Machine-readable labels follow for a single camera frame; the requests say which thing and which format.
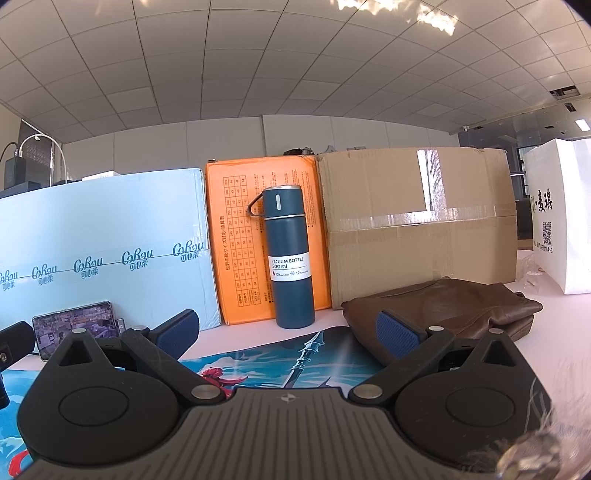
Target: orange box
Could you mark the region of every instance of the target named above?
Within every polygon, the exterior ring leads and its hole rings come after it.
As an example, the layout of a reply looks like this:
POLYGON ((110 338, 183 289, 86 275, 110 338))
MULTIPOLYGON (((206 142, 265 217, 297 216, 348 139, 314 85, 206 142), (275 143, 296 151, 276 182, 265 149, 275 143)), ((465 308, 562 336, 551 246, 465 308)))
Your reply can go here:
MULTIPOLYGON (((329 308, 330 278, 322 197, 314 157, 266 157, 207 164, 207 217, 217 297, 230 325, 275 318, 264 220, 246 208, 265 188, 298 184, 304 193, 314 308, 329 308)), ((261 211, 262 204, 253 207, 261 211)))

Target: ceiling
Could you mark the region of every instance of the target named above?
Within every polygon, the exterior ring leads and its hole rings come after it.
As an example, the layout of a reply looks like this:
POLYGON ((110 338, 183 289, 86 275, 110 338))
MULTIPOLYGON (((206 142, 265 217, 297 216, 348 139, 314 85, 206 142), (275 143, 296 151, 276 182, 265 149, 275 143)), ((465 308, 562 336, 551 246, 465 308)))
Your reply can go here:
POLYGON ((9 0, 0 102, 72 142, 290 113, 453 131, 591 93, 561 0, 9 0))

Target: mouse pad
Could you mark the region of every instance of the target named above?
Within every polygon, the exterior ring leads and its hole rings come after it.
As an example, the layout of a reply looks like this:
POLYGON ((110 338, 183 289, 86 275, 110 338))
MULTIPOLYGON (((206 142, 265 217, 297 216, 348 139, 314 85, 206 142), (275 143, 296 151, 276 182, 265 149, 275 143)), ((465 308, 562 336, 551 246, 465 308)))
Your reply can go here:
MULTIPOLYGON (((340 387, 343 395, 382 366, 355 339, 349 327, 332 327, 282 342, 219 353, 181 363, 221 388, 340 387)), ((17 410, 38 372, 6 370, 10 405, 0 410, 0 480, 31 463, 17 428, 17 410)))

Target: brown leather bag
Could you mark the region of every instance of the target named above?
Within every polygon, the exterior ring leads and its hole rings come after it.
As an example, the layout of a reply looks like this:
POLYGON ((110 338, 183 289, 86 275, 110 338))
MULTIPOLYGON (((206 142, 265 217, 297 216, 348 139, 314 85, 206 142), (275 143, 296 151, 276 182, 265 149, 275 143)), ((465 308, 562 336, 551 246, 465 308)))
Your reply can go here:
POLYGON ((527 335, 542 304, 514 293, 502 283, 483 285, 444 277, 346 301, 343 314, 357 340, 383 365, 394 357, 378 341, 375 319, 382 310, 421 328, 440 325, 461 338, 480 338, 500 328, 513 340, 527 335))

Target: cardboard box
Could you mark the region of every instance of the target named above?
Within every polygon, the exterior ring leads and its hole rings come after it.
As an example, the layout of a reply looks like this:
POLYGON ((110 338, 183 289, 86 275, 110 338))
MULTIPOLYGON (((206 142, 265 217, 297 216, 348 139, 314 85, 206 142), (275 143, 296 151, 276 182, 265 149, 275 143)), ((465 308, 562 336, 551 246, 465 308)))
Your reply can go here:
POLYGON ((333 308, 448 275, 515 280, 517 218, 502 150, 319 156, 333 308))
MULTIPOLYGON (((275 317, 264 220, 248 204, 265 188, 298 184, 304 193, 314 308, 330 307, 322 198, 314 157, 268 157, 207 164, 207 206, 217 292, 230 325, 275 317)), ((258 212, 260 202, 255 206, 258 212)))

